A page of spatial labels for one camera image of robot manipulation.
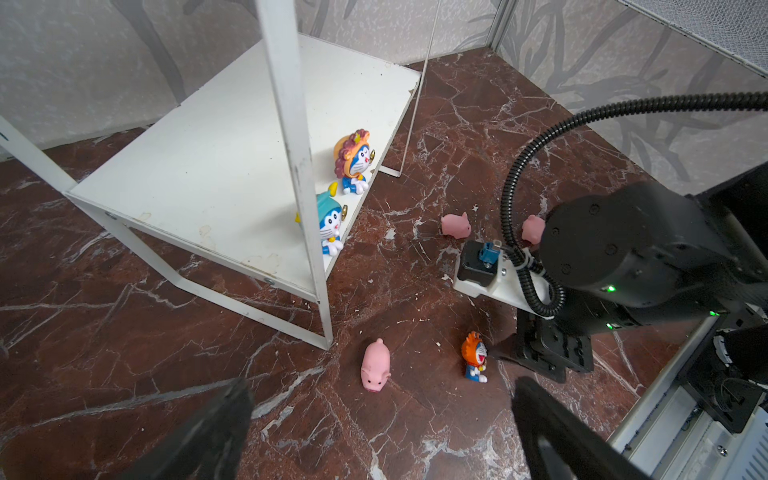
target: blue connector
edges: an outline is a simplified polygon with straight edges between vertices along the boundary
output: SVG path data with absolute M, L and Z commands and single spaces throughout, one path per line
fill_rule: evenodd
M 480 250 L 480 261 L 487 263 L 488 265 L 495 265 L 498 262 L 498 256 L 502 252 L 502 242 L 494 240 L 492 242 L 485 242 L 482 250 Z

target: marble floor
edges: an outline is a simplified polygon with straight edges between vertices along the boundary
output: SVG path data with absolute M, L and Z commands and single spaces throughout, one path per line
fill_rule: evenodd
M 472 238 L 500 238 L 511 160 L 567 116 L 488 49 L 430 62 L 406 173 L 377 177 L 329 278 L 329 352 L 176 289 L 19 162 L 1 163 L 0 478 L 112 478 L 238 376 L 257 404 L 239 478 L 524 478 L 510 395 L 531 373 L 491 360 L 480 385 L 459 354 L 471 330 L 491 343 L 514 332 L 515 310 L 452 290 L 462 242 L 439 218 L 467 212 Z M 48 154 L 82 179 L 141 132 Z M 525 172 L 516 220 L 645 178 L 582 127 Z M 299 298 L 147 242 L 192 280 L 319 331 Z M 593 373 L 537 380 L 607 438 L 691 329 L 596 336 Z M 392 378 L 369 393 L 359 366 L 377 337 Z

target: wallpaper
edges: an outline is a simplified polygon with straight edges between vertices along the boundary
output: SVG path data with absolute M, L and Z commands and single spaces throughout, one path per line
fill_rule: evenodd
M 433 55 L 486 45 L 499 0 L 442 0 Z M 298 29 L 422 60 L 438 0 L 296 0 Z M 0 114 L 41 147 L 161 118 L 261 38 L 253 0 L 3 0 Z
M 574 113 L 631 98 L 768 90 L 765 78 L 615 0 L 517 0 L 499 52 Z M 636 115 L 591 127 L 682 194 L 768 161 L 768 115 L 756 112 Z

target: pink pig figurine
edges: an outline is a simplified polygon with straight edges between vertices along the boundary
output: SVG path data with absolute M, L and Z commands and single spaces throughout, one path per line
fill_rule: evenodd
M 531 242 L 531 245 L 539 245 L 545 225 L 546 223 L 541 218 L 528 215 L 528 219 L 523 222 L 522 239 Z
M 450 235 L 454 238 L 466 238 L 472 233 L 472 227 L 467 220 L 467 213 L 463 215 L 448 214 L 440 219 L 443 235 Z
M 384 340 L 376 339 L 368 345 L 366 355 L 362 358 L 362 386 L 369 392 L 381 392 L 390 376 L 392 373 L 389 373 L 389 349 L 384 345 Z

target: doraemon figurine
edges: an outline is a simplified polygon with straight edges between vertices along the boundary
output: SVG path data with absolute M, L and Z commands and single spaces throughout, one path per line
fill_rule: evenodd
M 485 357 L 488 356 L 488 350 L 480 340 L 480 334 L 471 332 L 462 344 L 462 356 L 467 362 L 467 369 L 464 376 L 473 382 L 487 383 L 488 377 L 482 374 L 485 371 Z
M 332 197 L 336 195 L 337 183 L 331 184 L 328 191 L 317 195 L 317 216 L 320 218 L 320 239 L 323 245 L 323 253 L 335 257 L 339 254 L 344 244 L 341 243 L 341 221 L 346 216 L 346 205 L 341 207 L 339 202 Z M 301 219 L 296 214 L 296 222 Z
M 371 166 L 376 151 L 368 145 L 370 133 L 362 128 L 348 137 L 344 137 L 333 148 L 336 159 L 336 177 L 341 179 L 342 191 L 345 194 L 362 195 L 369 189 L 368 181 L 362 173 Z

